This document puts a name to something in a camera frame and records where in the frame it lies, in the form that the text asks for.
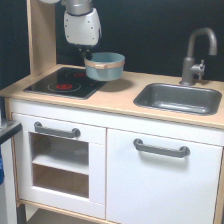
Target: blue pot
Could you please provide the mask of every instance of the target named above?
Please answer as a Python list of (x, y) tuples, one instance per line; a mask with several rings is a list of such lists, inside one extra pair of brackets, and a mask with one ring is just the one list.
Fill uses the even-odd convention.
[(93, 53), (92, 59), (85, 58), (86, 74), (97, 81), (112, 81), (123, 74), (125, 57), (117, 53)]

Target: stainless steel sink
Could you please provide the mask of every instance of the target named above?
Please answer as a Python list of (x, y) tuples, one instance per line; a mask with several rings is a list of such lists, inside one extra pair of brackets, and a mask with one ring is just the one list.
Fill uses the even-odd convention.
[(150, 84), (136, 97), (140, 107), (170, 110), (198, 115), (212, 115), (218, 111), (222, 94), (212, 89)]

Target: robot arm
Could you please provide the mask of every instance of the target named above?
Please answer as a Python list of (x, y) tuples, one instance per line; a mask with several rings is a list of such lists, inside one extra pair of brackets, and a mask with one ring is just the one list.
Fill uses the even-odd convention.
[[(40, 0), (55, 4), (60, 0)], [(91, 48), (101, 38), (101, 25), (98, 13), (92, 6), (92, 0), (62, 0), (66, 11), (64, 30), (67, 41), (75, 44), (85, 57), (91, 57)]]

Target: silver faucet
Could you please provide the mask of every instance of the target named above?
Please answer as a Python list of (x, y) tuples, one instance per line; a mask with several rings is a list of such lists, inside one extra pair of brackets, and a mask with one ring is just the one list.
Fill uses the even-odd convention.
[(199, 79), (202, 79), (202, 76), (204, 75), (204, 60), (201, 61), (201, 64), (194, 64), (195, 59), (193, 58), (195, 39), (199, 35), (208, 35), (210, 42), (209, 55), (217, 54), (217, 40), (215, 33), (210, 28), (195, 30), (190, 36), (187, 57), (184, 59), (182, 80), (180, 81), (180, 84), (183, 86), (193, 86), (195, 84), (194, 75), (198, 75)]

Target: countertop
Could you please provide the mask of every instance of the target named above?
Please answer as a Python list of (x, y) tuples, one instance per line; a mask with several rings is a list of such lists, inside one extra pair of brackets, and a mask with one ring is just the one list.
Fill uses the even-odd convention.
[(145, 88), (145, 86), (151, 83), (179, 85), (181, 77), (124, 72), (122, 78), (108, 82), (87, 100), (23, 92), (23, 89), (29, 85), (37, 82), (61, 67), (75, 66), (57, 65), (37, 77), (27, 76), (1, 90), (0, 96), (224, 129), (224, 82), (201, 81), (194, 86), (198, 88), (214, 89), (222, 93), (223, 97), (221, 99), (218, 112), (209, 116), (148, 109), (138, 107), (133, 103), (133, 100)]

